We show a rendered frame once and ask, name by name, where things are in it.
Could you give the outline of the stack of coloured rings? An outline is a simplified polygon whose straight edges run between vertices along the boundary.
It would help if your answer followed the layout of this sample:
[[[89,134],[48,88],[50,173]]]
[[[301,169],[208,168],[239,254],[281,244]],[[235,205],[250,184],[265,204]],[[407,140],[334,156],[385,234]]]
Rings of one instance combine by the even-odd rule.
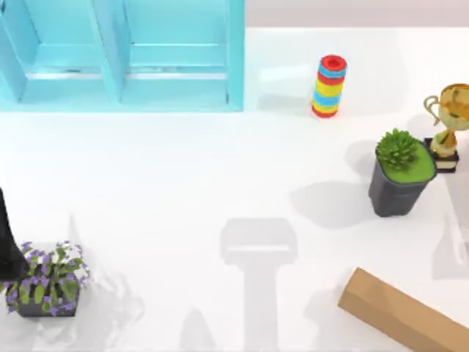
[[[346,72],[343,57],[328,54],[321,58],[311,101],[311,110],[318,117],[329,118],[338,112]]]

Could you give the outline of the green plant in grey pot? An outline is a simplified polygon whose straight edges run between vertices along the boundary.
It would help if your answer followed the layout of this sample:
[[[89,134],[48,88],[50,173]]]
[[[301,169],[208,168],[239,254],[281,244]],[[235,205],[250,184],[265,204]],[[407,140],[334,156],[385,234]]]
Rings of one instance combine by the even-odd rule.
[[[375,214],[407,215],[437,175],[430,151],[409,131],[395,128],[385,132],[374,154],[369,198]]]

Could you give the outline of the light blue rack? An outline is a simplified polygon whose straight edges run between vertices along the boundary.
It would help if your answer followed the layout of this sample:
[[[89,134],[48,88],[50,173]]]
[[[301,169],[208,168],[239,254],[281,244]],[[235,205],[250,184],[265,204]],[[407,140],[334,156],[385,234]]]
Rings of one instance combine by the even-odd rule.
[[[239,111],[245,0],[0,0],[0,111]]]

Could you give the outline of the brown cardboard box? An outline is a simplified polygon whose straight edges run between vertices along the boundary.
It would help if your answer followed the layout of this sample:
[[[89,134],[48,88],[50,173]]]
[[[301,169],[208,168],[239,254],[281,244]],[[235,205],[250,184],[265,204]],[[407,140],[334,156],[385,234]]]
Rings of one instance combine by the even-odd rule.
[[[338,306],[414,352],[469,352],[469,328],[356,268]]]

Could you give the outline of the purple flower plant pot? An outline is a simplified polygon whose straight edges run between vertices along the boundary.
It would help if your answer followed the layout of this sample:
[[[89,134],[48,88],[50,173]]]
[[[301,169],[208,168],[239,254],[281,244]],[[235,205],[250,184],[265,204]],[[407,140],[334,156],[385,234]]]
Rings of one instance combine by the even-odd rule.
[[[26,272],[17,279],[0,279],[8,312],[22,318],[69,318],[76,314],[79,295],[91,276],[80,245],[63,241],[50,251],[31,241],[21,244]]]

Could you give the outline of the gold trophy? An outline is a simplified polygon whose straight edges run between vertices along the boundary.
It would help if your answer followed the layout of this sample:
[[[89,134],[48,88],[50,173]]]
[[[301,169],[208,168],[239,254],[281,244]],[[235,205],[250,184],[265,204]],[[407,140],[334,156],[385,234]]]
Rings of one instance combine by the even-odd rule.
[[[451,84],[440,95],[425,98],[423,105],[433,116],[434,126],[445,126],[432,138],[426,137],[424,144],[439,173],[454,173],[459,163],[456,132],[469,130],[469,84]]]

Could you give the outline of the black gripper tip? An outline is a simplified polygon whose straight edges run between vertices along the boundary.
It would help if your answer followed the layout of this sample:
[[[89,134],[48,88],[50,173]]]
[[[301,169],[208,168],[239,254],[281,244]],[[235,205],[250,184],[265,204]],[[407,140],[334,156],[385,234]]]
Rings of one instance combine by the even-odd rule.
[[[24,279],[28,272],[29,264],[13,238],[3,191],[0,188],[0,282]]]

